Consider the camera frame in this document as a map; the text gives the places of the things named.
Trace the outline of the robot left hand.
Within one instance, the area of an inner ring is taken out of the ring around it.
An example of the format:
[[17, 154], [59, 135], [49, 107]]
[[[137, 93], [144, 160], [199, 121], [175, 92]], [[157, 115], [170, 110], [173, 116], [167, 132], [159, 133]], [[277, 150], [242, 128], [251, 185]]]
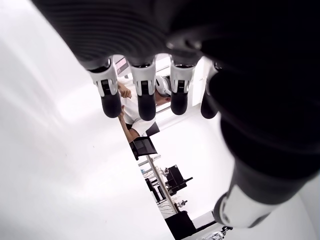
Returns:
[[201, 114], [220, 113], [235, 159], [215, 220], [252, 228], [320, 172], [317, 0], [36, 0], [90, 74], [106, 116], [121, 112], [114, 55], [127, 60], [138, 112], [156, 114], [156, 55], [170, 56], [171, 110], [182, 115], [197, 62], [219, 67]]

